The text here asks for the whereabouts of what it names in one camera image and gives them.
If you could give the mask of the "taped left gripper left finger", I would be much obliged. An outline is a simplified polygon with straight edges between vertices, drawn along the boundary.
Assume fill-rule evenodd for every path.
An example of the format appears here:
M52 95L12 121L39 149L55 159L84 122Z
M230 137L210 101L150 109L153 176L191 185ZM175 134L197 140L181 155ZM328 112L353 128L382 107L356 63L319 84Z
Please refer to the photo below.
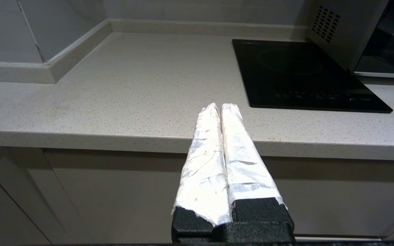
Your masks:
M214 228L232 222L221 117L215 103L198 114L171 216L174 242L209 242Z

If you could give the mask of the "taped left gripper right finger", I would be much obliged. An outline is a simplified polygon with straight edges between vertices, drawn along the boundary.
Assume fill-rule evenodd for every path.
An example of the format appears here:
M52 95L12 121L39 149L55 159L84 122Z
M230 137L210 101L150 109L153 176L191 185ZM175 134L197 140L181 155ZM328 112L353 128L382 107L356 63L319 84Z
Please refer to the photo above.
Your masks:
M221 132L228 186L228 222L293 224L275 181L244 126L237 105L222 105Z

